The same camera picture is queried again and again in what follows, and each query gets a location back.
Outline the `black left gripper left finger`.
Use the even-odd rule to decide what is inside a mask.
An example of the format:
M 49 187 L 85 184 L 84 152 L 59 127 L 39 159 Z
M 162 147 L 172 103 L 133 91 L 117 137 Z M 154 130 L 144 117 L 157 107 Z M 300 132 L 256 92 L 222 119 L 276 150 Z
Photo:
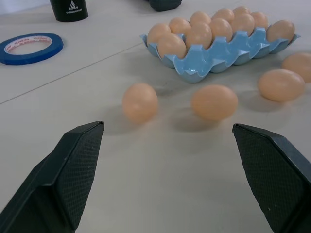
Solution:
M 2 233 L 73 233 L 92 188 L 104 123 L 66 132 L 0 214 Z

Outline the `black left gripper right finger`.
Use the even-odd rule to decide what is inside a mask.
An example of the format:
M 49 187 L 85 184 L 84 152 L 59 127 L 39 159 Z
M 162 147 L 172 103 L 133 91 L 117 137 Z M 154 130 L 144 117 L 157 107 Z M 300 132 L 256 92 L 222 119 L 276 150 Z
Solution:
M 232 128 L 251 191 L 275 233 L 311 231 L 311 164 L 284 136 Z

